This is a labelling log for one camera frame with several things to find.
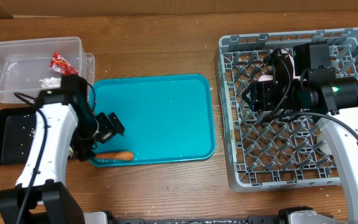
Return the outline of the orange carrot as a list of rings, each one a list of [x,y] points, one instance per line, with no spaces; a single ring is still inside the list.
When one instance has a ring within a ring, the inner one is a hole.
[[[130,151],[119,151],[119,152],[104,152],[95,155],[96,159],[112,159],[119,161],[132,161],[134,154]]]

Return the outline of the pink round plate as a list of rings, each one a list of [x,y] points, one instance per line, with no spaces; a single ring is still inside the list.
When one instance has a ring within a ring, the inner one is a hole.
[[[294,79],[294,60],[285,50],[275,49],[270,54],[269,67],[273,72],[273,79],[278,83],[287,83],[288,79]]]

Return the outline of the white tissue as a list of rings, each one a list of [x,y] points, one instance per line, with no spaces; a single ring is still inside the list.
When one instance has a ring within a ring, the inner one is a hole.
[[[42,88],[58,88],[61,85],[62,79],[50,77],[39,80],[39,82]]]

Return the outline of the red snack wrapper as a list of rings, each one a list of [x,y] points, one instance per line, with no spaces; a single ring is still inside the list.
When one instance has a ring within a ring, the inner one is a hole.
[[[77,69],[65,60],[58,52],[55,52],[49,65],[49,69],[63,75],[77,75]]]

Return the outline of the peanut shells pile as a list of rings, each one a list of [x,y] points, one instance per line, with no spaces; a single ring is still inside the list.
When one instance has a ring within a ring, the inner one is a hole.
[[[69,158],[73,158],[74,157],[74,151],[71,148],[71,146],[69,147]]]

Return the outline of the white cup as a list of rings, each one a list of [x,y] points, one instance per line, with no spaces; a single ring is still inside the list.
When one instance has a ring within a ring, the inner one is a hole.
[[[330,149],[329,145],[327,144],[326,138],[324,137],[323,134],[319,134],[319,135],[318,135],[318,137],[317,137],[317,139],[316,139],[316,142],[317,142],[317,143],[319,143],[319,142],[322,143],[322,145],[320,145],[320,147],[319,147],[319,150],[320,150],[321,152],[323,152],[323,153],[325,153],[325,154],[327,154],[327,155],[329,155],[329,156],[332,155],[331,149]]]

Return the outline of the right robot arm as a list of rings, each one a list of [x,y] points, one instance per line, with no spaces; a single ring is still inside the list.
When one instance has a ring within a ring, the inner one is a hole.
[[[336,163],[346,196],[348,222],[358,223],[358,79],[337,78],[327,42],[275,49],[264,59],[271,76],[251,83],[241,97],[262,122],[310,116]]]

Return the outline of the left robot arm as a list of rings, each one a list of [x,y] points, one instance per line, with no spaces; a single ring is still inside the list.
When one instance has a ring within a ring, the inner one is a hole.
[[[116,222],[109,211],[82,211],[65,183],[70,151],[81,161],[93,159],[97,142],[124,134],[124,126],[114,113],[93,112],[87,100],[89,87],[79,75],[64,75],[60,87],[42,90],[36,98],[15,93],[35,110],[36,127],[15,187],[0,191],[4,223]]]

